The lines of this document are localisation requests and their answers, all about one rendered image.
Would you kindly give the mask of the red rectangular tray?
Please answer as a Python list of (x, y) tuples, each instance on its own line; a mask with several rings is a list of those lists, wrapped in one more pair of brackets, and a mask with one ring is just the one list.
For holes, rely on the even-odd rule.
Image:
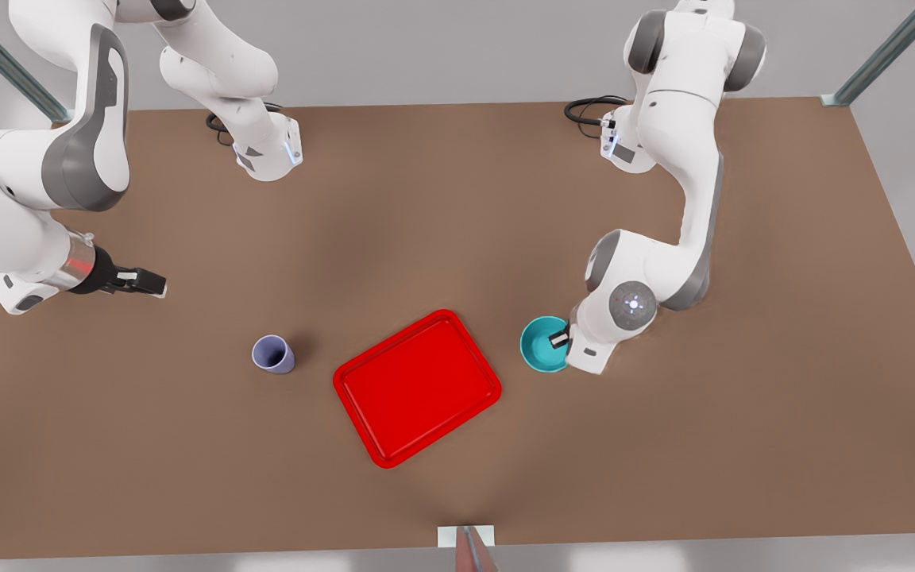
[(464, 323), (437, 309), (338, 367), (334, 390), (389, 470), (493, 406), (501, 383)]

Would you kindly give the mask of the teal bowl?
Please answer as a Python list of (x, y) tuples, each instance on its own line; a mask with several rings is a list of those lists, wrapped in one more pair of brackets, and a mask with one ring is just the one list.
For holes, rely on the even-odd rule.
[(562, 329), (567, 322), (559, 316), (538, 316), (529, 322), (519, 338), (519, 350), (524, 362), (532, 369), (542, 373), (556, 373), (566, 368), (566, 355), (569, 345), (553, 349), (550, 345), (550, 334)]

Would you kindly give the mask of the lavender cup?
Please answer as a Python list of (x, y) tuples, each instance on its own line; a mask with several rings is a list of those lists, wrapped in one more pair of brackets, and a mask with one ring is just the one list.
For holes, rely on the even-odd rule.
[(268, 373), (286, 374), (295, 367), (293, 350), (278, 334), (259, 338), (252, 347), (251, 358), (254, 365)]

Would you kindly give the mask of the silver frame post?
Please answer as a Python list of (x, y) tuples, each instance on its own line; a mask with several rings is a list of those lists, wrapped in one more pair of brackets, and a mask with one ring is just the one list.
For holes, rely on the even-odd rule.
[(0, 44), (0, 76), (19, 91), (44, 116), (53, 123), (64, 124), (72, 119), (72, 112), (66, 109), (28, 69), (23, 68), (14, 56)]
[(850, 107), (914, 42), (915, 8), (836, 93), (820, 96), (820, 104), (824, 107)]
[(455, 550), (455, 572), (499, 572), (490, 547), (496, 546), (493, 525), (440, 526), (437, 547)]

